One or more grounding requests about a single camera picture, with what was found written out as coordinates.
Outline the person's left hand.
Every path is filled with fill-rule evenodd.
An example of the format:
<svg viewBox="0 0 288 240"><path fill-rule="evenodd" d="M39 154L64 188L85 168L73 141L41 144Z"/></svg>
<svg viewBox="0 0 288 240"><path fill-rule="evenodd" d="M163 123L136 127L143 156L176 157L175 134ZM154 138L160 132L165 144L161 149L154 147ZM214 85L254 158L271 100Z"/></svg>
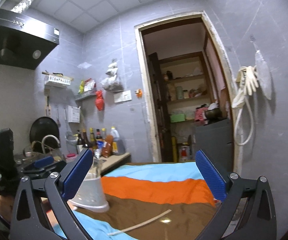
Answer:
<svg viewBox="0 0 288 240"><path fill-rule="evenodd" d="M0 195L0 216L7 223L11 222L14 200L13 196Z"/></svg>

